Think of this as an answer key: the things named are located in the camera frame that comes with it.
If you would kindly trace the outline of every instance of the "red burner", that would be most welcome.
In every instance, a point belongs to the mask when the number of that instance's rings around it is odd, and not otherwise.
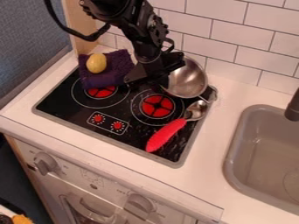
[[[155,94],[143,99],[142,110],[147,116],[164,118],[174,109],[173,102],[165,95]]]
[[[100,87],[100,88],[90,88],[87,93],[93,98],[104,99],[112,95],[116,90],[116,87]]]

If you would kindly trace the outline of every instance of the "faucet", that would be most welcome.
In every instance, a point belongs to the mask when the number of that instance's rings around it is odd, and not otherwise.
[[[292,122],[299,122],[299,88],[297,89],[291,102],[287,106],[284,115]]]

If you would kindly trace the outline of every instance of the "metal spoon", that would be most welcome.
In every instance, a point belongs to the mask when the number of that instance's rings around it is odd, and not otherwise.
[[[156,132],[146,145],[147,152],[154,152],[164,146],[187,122],[198,121],[205,117],[207,103],[203,100],[195,101],[184,112],[184,117],[174,120]]]

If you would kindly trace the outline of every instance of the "control panel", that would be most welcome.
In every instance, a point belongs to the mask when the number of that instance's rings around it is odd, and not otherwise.
[[[87,123],[119,136],[123,135],[129,126],[129,124],[123,120],[97,111],[88,118]]]
[[[26,144],[22,154],[29,166],[34,167],[35,175],[53,176],[70,183],[85,192],[96,195],[120,210],[119,214],[131,215],[130,223],[152,224],[195,224],[196,220],[175,210],[160,201],[149,199],[117,182],[79,167],[60,157],[47,154]]]

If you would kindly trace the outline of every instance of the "yellow ball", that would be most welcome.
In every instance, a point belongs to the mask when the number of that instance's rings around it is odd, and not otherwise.
[[[102,53],[94,53],[87,60],[87,69],[93,74],[98,74],[104,71],[107,67],[106,56]]]
[[[30,219],[24,217],[22,214],[13,216],[12,221],[14,224],[33,224]]]

